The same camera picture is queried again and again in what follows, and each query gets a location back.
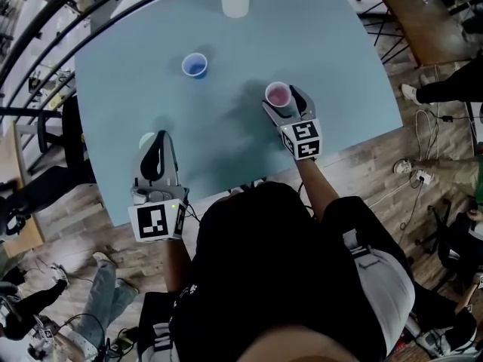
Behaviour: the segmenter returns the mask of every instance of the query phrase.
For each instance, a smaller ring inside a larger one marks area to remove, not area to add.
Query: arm
[[[295,161],[300,177],[309,196],[317,221],[321,222],[325,208],[339,198],[332,185],[325,179],[317,164],[311,160]]]
[[[72,353],[72,362],[84,362],[85,357],[81,348],[79,348],[73,341],[66,338],[61,333],[57,333],[54,337],[55,342],[61,347]]]
[[[181,291],[191,259],[183,240],[162,242],[162,259],[169,293]]]
[[[8,310],[15,316],[15,318],[21,322],[22,321],[22,316],[20,315],[20,313],[17,311],[17,309],[15,308],[15,306],[10,302],[10,300],[8,300],[8,297],[6,296],[2,296],[3,298],[3,301],[5,302]]]
[[[461,310],[463,310],[469,304],[469,301],[477,288],[478,288],[477,284],[472,284],[471,286],[468,287],[468,290],[465,291],[460,302],[454,309],[455,315],[458,315],[461,312]]]

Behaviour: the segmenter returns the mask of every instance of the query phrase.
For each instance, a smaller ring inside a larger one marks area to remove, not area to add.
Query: hair
[[[27,352],[29,353],[30,357],[35,360],[44,360],[45,355],[47,355],[44,350],[39,351],[32,345],[29,345],[29,347],[27,348]]]

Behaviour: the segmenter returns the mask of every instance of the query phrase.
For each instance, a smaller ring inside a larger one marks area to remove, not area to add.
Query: jeans
[[[115,287],[115,266],[111,262],[99,261],[97,266],[84,314],[95,316],[103,330],[93,317],[82,315],[74,331],[99,348],[105,340],[103,332],[105,336],[109,325],[133,302],[138,292],[127,284]]]
[[[420,103],[483,102],[483,57],[477,57],[445,81],[428,84],[416,91]]]

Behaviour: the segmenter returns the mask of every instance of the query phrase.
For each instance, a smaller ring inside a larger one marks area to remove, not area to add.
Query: plastic cup
[[[274,81],[265,89],[265,98],[274,107],[286,107],[292,100],[292,92],[287,84]]]
[[[190,78],[202,79],[208,72],[208,60],[205,55],[196,52],[184,58],[181,69]]]

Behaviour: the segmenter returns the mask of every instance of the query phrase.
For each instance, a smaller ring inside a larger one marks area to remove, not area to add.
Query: power strip
[[[424,170],[418,170],[416,172],[416,178],[421,181],[423,180],[423,183],[426,185],[429,185],[429,183],[432,181],[432,174],[429,174],[425,172]]]

